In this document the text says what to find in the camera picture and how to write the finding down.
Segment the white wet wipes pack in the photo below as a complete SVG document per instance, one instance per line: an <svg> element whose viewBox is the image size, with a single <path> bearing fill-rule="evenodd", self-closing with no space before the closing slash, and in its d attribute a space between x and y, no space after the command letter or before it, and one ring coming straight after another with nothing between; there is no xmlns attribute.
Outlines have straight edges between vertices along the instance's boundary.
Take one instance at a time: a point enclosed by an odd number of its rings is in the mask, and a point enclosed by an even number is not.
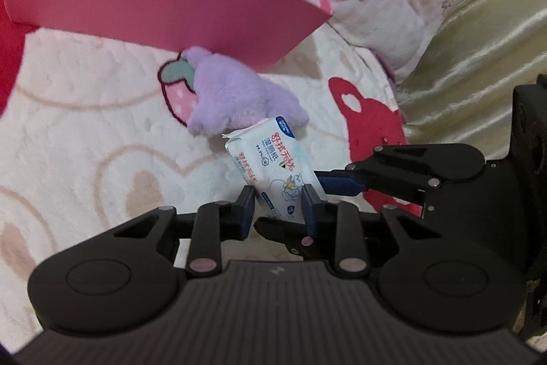
<svg viewBox="0 0 547 365"><path fill-rule="evenodd" d="M225 149L247 184L256 189L266 216L304 224L302 190L306 184L326 198L313 168L285 118L264 119L224 135Z"/></svg>

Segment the purple plush toy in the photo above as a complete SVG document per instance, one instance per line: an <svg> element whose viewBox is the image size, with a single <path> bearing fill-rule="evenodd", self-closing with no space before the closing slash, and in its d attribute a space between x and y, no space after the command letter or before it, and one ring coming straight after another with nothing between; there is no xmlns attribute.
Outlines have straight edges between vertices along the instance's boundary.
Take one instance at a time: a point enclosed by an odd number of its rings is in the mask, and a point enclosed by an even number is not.
<svg viewBox="0 0 547 365"><path fill-rule="evenodd" d="M199 46L186 49L182 58L194 69L198 97L187 122L192 135L212 137L277 116L290 127L308 123L309 115L294 93L240 61Z"/></svg>

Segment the red bear bed sheet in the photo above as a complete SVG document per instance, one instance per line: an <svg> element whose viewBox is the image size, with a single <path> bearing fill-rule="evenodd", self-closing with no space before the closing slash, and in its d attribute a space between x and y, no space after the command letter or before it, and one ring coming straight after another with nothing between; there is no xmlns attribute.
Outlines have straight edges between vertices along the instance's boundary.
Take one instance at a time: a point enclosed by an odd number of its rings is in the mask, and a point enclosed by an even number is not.
<svg viewBox="0 0 547 365"><path fill-rule="evenodd" d="M243 181L219 138L176 119L185 85L160 68L174 53L1 20L1 341L40 330L27 297L42 260L161 205L195 210L233 199ZM310 116L298 139L316 170L403 142L399 110L375 57L323 26L270 79Z"/></svg>

